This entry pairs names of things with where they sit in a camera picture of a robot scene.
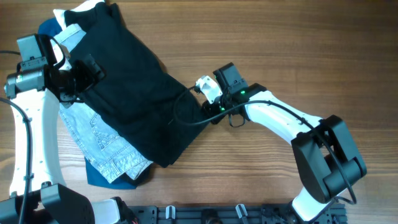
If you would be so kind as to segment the black shorts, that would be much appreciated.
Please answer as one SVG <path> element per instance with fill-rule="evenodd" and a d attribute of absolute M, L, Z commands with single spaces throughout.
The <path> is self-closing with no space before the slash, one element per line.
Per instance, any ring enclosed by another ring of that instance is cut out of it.
<path fill-rule="evenodd" d="M 86 33 L 71 60 L 91 55 L 106 74 L 83 94 L 85 103 L 146 159 L 162 167 L 173 164 L 205 128 L 176 121 L 206 118 L 197 99 L 122 24 L 117 4 L 66 11 L 65 23 Z"/>

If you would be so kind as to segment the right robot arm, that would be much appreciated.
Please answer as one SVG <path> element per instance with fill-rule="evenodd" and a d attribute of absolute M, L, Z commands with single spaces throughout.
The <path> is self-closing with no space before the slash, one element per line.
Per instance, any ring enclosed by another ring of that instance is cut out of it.
<path fill-rule="evenodd" d="M 367 173 L 365 162 L 348 130 L 336 115 L 306 114 L 277 99 L 266 87 L 248 85 L 233 63 L 202 76 L 195 90 L 206 97 L 203 109 L 213 124 L 240 115 L 270 129 L 292 146 L 303 188 L 287 205 L 264 205 L 262 219 L 277 223 L 339 223 L 333 214 L 341 194 Z"/>

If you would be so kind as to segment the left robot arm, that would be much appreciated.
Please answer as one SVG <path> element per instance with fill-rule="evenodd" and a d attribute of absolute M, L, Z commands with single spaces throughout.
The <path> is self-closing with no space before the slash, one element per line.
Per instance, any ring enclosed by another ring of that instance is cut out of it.
<path fill-rule="evenodd" d="M 3 102 L 12 108 L 16 160 L 9 198 L 1 202 L 2 223 L 122 223 L 117 198 L 91 202 L 66 186 L 58 156 L 57 116 L 104 78 L 93 57 L 67 70 L 58 42 L 32 34 L 17 40 L 21 62 L 5 82 Z"/>

